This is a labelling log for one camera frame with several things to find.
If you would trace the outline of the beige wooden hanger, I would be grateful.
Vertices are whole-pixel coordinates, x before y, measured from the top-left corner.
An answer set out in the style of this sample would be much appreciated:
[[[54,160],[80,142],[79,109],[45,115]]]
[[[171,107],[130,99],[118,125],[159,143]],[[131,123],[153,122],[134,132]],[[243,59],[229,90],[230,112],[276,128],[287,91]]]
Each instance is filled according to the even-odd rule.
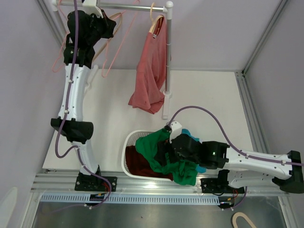
[[[163,15],[159,15],[155,19],[152,17],[152,9],[153,9],[154,6],[155,6],[155,2],[153,2],[151,4],[151,8],[150,8],[150,20],[152,22],[152,25],[150,27],[149,33],[151,33],[151,34],[154,34],[158,21],[159,20],[163,21],[164,18],[165,18]]]
[[[114,21],[116,24],[114,25],[114,28],[111,29],[110,31],[112,32],[112,36],[107,38],[107,41],[99,48],[99,50],[95,53],[93,57],[93,62],[96,61],[96,59],[101,55],[101,53],[106,49],[108,42],[111,41],[112,38],[116,35],[116,33],[119,31],[122,21],[123,21],[123,13],[118,12],[109,17],[112,21]]]

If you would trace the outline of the dark red t shirt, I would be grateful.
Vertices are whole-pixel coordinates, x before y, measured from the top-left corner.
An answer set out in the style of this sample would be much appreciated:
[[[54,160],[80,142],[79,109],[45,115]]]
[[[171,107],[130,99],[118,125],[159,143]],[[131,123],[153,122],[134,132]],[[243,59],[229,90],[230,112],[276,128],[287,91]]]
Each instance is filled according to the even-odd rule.
[[[124,163],[124,167],[127,170],[126,173],[136,178],[152,178],[173,181],[173,175],[171,173],[162,174],[153,171],[148,161],[143,155],[136,151],[136,148],[133,145],[125,148]]]

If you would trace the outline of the green t shirt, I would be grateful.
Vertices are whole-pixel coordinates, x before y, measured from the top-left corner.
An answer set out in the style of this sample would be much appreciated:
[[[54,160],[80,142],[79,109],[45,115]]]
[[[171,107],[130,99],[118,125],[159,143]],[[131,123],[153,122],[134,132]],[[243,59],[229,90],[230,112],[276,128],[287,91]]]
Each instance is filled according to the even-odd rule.
[[[176,163],[169,163],[167,166],[161,167],[154,159],[157,153],[157,143],[169,140],[169,137],[170,133],[164,128],[145,137],[140,137],[135,143],[136,151],[144,156],[153,171],[162,174],[171,173],[175,183],[194,186],[198,175],[196,171],[197,164],[186,160],[179,160]]]

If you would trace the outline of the pink wire hanger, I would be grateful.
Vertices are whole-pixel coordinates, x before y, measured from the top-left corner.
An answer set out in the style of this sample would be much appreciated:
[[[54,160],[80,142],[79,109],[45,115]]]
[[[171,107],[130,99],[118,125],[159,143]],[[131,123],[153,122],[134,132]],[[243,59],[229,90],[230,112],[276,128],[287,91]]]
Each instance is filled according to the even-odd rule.
[[[106,78],[109,73],[110,70],[115,62],[115,60],[117,59],[121,48],[126,40],[126,37],[128,35],[128,33],[131,30],[131,27],[137,17],[138,12],[136,11],[133,15],[133,18],[128,26],[128,28],[126,29],[124,35],[120,34],[118,36],[118,38],[116,38],[116,34],[120,33],[119,30],[121,29],[121,26],[123,24],[123,18],[124,18],[124,14],[127,12],[127,10],[123,10],[119,13],[116,13],[114,15],[114,17],[111,17],[112,20],[118,21],[118,26],[117,28],[114,30],[114,38],[109,39],[105,45],[105,55],[104,55],[104,62],[102,64],[102,68],[101,68],[101,76],[103,78]]]
[[[64,13],[64,11],[61,9],[62,0],[52,1],[53,3],[56,3],[55,6],[55,16],[57,17],[58,23],[63,26],[64,36],[60,42],[60,50],[58,53],[58,57],[55,60],[53,66],[52,66],[52,72],[57,73],[63,66],[64,63],[61,61],[63,58],[63,52],[65,48],[65,43],[67,40],[67,35],[69,33],[69,29],[67,28],[67,21],[68,17],[67,14]]]

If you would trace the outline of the pink t shirt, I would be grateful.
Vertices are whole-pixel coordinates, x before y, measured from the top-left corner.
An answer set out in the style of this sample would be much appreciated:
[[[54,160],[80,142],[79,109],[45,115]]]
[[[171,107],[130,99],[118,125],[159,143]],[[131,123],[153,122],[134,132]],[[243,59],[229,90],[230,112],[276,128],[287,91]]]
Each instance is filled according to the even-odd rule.
[[[161,88],[166,79],[166,18],[159,15],[151,26],[136,69],[135,90],[128,105],[150,114],[159,112],[164,104]]]

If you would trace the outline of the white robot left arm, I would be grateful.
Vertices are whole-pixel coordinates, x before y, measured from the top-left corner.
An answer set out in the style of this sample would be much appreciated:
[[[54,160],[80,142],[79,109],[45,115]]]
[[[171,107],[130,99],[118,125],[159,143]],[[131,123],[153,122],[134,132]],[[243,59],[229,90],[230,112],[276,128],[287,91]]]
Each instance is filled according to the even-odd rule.
[[[112,38],[116,22],[103,12],[99,17],[75,10],[67,17],[64,64],[66,71],[64,95],[57,118],[51,126],[57,131],[55,155],[64,158],[74,150],[80,163],[76,191],[115,191],[116,178],[103,177],[96,161],[91,138],[92,122],[83,120],[85,86],[95,55],[94,45],[102,38]]]

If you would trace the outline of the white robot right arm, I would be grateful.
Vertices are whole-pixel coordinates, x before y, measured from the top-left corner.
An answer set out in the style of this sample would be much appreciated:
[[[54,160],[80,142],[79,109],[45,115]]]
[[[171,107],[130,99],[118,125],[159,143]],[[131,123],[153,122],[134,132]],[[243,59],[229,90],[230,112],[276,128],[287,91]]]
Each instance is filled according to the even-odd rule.
[[[159,142],[154,158],[161,166],[188,161],[206,169],[219,169],[216,186],[221,192],[263,185],[276,185],[287,193],[304,191],[301,155],[297,151],[276,155],[243,151],[223,142],[200,143],[181,134]]]

